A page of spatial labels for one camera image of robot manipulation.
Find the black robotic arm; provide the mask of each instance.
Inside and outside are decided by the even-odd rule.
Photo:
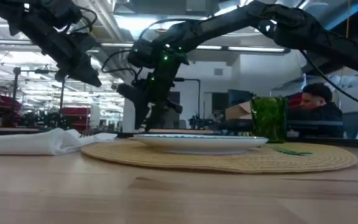
[[[252,1],[229,13],[201,21],[175,24],[155,40],[139,39],[128,56],[128,62],[136,67],[154,68],[144,80],[134,80],[132,86],[122,84],[117,89],[135,105],[135,128],[139,129],[146,120],[146,131],[153,128],[166,107],[178,113],[181,107],[171,103],[167,96],[179,66],[188,65],[186,53],[203,42],[253,27],[273,39],[279,46],[289,49],[310,50],[358,71],[358,43],[325,30],[312,15],[305,11],[278,4]]]
[[[44,55],[49,55],[59,68],[55,78],[66,76],[94,86],[101,86],[98,72],[85,53],[96,45],[87,33],[59,32],[83,17],[71,0],[0,0],[0,17],[7,20],[11,35],[23,32]]]

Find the table surface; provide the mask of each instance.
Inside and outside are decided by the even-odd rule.
[[[79,152],[0,156],[0,223],[354,224],[358,165],[242,175],[143,169]]]

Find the fluorescent light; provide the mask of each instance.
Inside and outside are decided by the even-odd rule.
[[[248,5],[249,3],[251,3],[252,1],[254,1],[254,0],[241,0],[240,2],[241,2],[241,6],[246,6],[246,5]]]
[[[305,0],[298,8],[304,9],[309,3],[310,3],[310,0]]]
[[[57,90],[23,90],[24,93],[27,94],[48,94],[48,93],[56,93],[60,94],[61,91]],[[64,91],[64,95],[78,95],[78,96],[93,96],[93,95],[109,95],[109,96],[119,96],[119,93],[115,92],[105,92],[105,91],[94,91],[92,93],[88,91]]]
[[[219,10],[217,13],[214,14],[214,16],[220,16],[220,15],[223,15],[225,13],[231,12],[231,11],[233,11],[235,9],[237,9],[237,6],[230,6],[230,7],[227,7],[225,9]]]
[[[271,53],[283,53],[283,48],[272,47],[228,47],[228,50],[232,51],[248,51],[248,52],[271,52]]]
[[[101,43],[100,46],[102,47],[127,47],[131,48],[134,44],[127,44],[127,43]]]
[[[147,17],[114,16],[120,28],[131,31],[142,31],[149,25],[157,22],[157,19]]]
[[[198,50],[221,50],[221,46],[208,46],[208,45],[200,45],[197,47]]]

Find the man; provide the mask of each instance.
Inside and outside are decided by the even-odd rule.
[[[343,138],[343,124],[324,124],[324,121],[343,122],[342,111],[333,102],[333,93],[324,83],[314,83],[303,88],[300,107],[288,110],[288,120],[322,121],[318,129],[296,130],[300,136]]]
[[[213,113],[209,116],[209,119],[214,120],[215,123],[220,123],[223,119],[223,114],[219,110],[214,110]]]

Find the round placemat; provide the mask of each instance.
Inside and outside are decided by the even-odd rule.
[[[202,169],[236,173],[318,172],[343,169],[357,164],[352,153],[334,146],[304,143],[285,143],[274,146],[307,156],[293,156],[277,152],[271,147],[259,147],[251,153],[230,156],[170,154],[158,152],[141,142],[118,140],[84,147],[82,153],[105,161],[135,166],[171,169]]]

